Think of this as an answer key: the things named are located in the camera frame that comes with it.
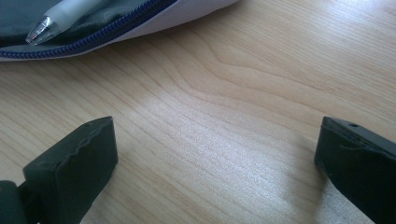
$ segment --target black plastic object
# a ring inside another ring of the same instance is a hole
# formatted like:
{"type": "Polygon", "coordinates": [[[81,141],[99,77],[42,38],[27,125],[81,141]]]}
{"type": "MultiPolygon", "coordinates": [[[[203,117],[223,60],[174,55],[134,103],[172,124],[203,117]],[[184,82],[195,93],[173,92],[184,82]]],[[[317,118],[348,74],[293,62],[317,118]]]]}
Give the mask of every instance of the black plastic object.
{"type": "Polygon", "coordinates": [[[113,119],[81,125],[23,168],[18,191],[0,181],[0,224],[79,223],[117,162],[113,119]]]}
{"type": "Polygon", "coordinates": [[[348,121],[325,117],[315,164],[375,223],[396,223],[396,144],[348,121]]]}

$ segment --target light wooden surface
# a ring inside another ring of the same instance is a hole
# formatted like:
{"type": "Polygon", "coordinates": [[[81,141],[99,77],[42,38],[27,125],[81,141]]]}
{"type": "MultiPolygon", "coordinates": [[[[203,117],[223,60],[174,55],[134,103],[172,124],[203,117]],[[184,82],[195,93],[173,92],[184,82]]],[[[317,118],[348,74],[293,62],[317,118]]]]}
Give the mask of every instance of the light wooden surface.
{"type": "Polygon", "coordinates": [[[113,116],[83,223],[370,223],[313,163],[325,115],[396,141],[396,2],[242,2],[87,55],[0,63],[0,179],[113,116]]]}

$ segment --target pen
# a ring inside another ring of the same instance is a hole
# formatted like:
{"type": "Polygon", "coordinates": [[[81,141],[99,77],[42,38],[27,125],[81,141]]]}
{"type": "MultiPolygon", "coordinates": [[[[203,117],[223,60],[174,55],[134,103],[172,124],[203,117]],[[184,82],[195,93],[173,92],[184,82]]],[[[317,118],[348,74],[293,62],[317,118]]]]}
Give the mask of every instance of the pen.
{"type": "Polygon", "coordinates": [[[103,0],[63,0],[44,13],[40,21],[26,36],[29,45],[46,42],[69,29],[79,18],[103,0]]]}

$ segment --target dark gray fabric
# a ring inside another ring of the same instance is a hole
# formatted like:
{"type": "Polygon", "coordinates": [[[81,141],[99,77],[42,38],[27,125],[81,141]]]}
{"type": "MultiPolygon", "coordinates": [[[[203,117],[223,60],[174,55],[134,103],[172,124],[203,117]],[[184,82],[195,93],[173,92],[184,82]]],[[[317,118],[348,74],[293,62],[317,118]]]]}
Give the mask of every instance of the dark gray fabric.
{"type": "MultiPolygon", "coordinates": [[[[25,43],[25,37],[43,18],[43,14],[59,2],[59,0],[0,0],[0,50],[18,45],[21,47],[17,49],[31,49],[25,43]]],[[[75,42],[100,30],[144,2],[146,0],[106,0],[78,20],[69,30],[43,44],[43,48],[75,42]]]]}

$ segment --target blue zipper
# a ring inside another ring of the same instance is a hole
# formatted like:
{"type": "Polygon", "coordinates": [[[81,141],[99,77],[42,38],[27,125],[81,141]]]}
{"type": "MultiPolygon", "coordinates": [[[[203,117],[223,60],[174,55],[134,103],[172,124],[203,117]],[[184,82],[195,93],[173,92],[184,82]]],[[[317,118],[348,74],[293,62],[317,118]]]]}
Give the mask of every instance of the blue zipper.
{"type": "Polygon", "coordinates": [[[140,7],[111,22],[103,29],[88,35],[72,44],[56,49],[48,49],[37,52],[12,52],[1,51],[1,58],[13,59],[46,59],[71,56],[105,44],[117,37],[133,30],[154,16],[158,15],[166,8],[172,6],[177,0],[148,0],[140,7]]]}

